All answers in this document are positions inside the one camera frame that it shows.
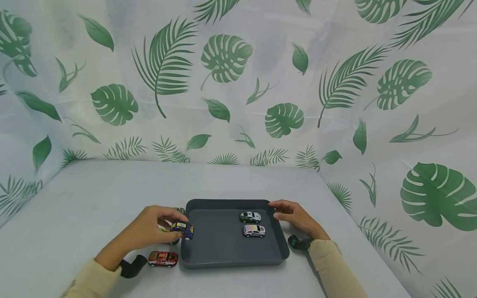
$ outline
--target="blue toy car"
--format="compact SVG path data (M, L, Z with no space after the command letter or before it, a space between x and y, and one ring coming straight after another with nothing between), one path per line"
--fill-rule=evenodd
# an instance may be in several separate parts
M176 221L171 225L171 232L174 231L181 232L182 238L184 238L186 241L191 240L194 236L194 226L183 221Z

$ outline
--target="hand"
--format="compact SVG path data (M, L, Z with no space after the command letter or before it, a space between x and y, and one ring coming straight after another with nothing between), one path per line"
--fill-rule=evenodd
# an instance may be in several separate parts
M148 206L99 252L96 262L107 270L115 271L121 260L135 249L176 241L182 236L180 232L162 232L157 226L170 228L166 220L189 221L185 215L170 207Z
M313 239L330 240L325 230L311 217L300 204L287 200L269 203L275 208L273 218L285 220Z

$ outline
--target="person's left hand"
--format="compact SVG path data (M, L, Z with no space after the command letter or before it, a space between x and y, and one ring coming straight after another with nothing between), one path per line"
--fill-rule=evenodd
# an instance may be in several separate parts
M116 238L111 240L96 256L95 261L114 271L131 251L157 243L174 242L180 232L162 232L157 225L170 228L166 221L188 222L188 218L170 207L148 206Z

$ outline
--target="white toy car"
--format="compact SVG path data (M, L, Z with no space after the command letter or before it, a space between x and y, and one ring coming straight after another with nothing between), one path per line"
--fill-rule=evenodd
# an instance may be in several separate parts
M259 225L244 225L243 235L247 238L251 236L263 238L265 236L265 228Z
M240 220L243 223L256 223L258 224L262 217L257 212L242 212L240 213Z

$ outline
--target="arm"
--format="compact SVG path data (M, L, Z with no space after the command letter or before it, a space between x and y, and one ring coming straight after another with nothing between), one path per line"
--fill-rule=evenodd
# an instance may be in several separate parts
M121 275L119 263L129 252L157 243L173 242L181 237L179 232L162 232L157 228L158 224L170 228L166 220L188 221L187 217L169 207L144 208L94 259L88 260L61 297L106 297Z
M275 208L275 219L292 223L314 239L308 252L328 298L368 297L328 234L298 203L279 200L269 205Z

